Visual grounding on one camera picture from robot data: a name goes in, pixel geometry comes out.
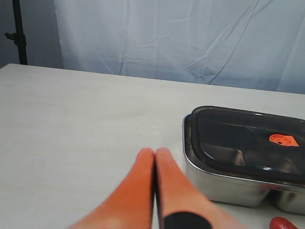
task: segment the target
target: table surface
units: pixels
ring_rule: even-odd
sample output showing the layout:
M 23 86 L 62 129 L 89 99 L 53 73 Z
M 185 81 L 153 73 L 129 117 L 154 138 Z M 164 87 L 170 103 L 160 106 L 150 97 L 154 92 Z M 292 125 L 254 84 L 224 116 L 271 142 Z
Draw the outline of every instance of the table surface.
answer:
M 119 185 L 142 147 L 184 169 L 182 120 L 201 105 L 305 119 L 305 95 L 9 64 L 0 70 L 0 228 L 65 228 Z M 305 217 L 218 204 L 254 229 Z M 154 213 L 153 229 L 158 228 Z

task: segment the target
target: metal container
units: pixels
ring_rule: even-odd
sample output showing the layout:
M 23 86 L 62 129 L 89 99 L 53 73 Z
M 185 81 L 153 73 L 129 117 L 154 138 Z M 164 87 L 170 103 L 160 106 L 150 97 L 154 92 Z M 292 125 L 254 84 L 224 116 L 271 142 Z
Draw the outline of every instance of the metal container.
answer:
M 247 174 L 230 173 L 209 166 L 193 150 L 191 126 L 191 115 L 188 115 L 183 120 L 185 173 L 210 200 L 256 207 L 271 190 L 274 190 L 271 195 L 280 209 L 305 214 L 305 185 L 270 178 L 254 178 Z

